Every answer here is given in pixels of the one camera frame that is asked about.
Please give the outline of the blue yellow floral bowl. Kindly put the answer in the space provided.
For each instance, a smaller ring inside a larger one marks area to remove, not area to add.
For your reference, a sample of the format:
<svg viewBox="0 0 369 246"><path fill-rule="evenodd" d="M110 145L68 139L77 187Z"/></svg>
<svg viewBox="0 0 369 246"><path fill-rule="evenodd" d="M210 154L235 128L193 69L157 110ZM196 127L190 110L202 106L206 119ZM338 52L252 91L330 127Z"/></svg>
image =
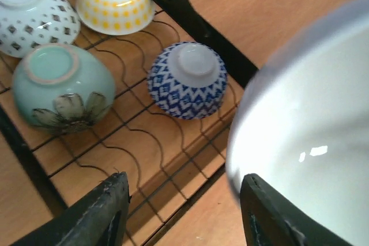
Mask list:
<svg viewBox="0 0 369 246"><path fill-rule="evenodd" d="M111 36L147 27L155 16L152 0L76 0L76 11L90 29Z"/></svg>

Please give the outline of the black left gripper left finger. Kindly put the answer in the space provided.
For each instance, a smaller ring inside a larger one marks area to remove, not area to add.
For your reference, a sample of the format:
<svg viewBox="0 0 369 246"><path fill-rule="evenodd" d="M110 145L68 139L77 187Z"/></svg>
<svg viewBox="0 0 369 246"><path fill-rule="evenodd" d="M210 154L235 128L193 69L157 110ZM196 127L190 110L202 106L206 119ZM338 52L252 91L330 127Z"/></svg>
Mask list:
<svg viewBox="0 0 369 246"><path fill-rule="evenodd" d="M13 245L122 245L130 199L126 172L113 173L59 217Z"/></svg>

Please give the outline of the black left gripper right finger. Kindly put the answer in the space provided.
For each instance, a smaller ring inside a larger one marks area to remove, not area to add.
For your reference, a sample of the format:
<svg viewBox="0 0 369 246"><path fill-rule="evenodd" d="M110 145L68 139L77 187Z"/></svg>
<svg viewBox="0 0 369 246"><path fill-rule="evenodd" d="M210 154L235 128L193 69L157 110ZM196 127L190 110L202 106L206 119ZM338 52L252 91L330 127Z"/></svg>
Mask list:
<svg viewBox="0 0 369 246"><path fill-rule="evenodd" d="M337 236L256 174L245 175L240 206L247 245L337 245Z"/></svg>

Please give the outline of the red patterned bowl blue outside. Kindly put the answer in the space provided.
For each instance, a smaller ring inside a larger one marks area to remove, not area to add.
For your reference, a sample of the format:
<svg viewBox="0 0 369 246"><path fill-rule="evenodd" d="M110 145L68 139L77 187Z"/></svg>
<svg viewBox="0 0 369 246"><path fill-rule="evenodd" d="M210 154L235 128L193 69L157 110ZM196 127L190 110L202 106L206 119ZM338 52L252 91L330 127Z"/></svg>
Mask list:
<svg viewBox="0 0 369 246"><path fill-rule="evenodd" d="M157 56L147 75L148 92L165 113L202 119L218 111L227 87L220 55L194 41L171 44Z"/></svg>

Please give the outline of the plain white bowl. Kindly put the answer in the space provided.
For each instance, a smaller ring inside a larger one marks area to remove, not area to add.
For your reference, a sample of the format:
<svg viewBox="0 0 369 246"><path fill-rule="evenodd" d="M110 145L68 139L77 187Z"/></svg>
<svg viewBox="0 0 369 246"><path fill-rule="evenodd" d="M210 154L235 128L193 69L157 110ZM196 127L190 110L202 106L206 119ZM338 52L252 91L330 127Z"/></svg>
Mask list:
<svg viewBox="0 0 369 246"><path fill-rule="evenodd" d="M225 170L240 206L256 174L337 236L368 244L368 0L294 36L247 84Z"/></svg>

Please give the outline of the celadon green bowl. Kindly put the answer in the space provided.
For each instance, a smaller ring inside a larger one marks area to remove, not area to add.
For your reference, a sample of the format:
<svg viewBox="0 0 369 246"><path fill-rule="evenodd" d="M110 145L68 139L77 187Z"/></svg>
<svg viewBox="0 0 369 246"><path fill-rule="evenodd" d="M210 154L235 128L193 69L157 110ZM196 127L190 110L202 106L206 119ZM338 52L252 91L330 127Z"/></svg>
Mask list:
<svg viewBox="0 0 369 246"><path fill-rule="evenodd" d="M13 73L12 91L22 118L52 134L87 130L112 107L115 80L90 52L50 43L27 54Z"/></svg>

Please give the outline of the red patterned bowl dotted outside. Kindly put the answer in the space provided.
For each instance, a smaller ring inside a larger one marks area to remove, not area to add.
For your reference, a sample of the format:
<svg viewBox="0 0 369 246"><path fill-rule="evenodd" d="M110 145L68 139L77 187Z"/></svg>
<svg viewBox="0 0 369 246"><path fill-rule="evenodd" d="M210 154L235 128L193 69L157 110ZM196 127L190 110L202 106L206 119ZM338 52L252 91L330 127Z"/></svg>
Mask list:
<svg viewBox="0 0 369 246"><path fill-rule="evenodd" d="M47 43L71 44L80 19L67 0L1 0L1 52L23 58Z"/></svg>

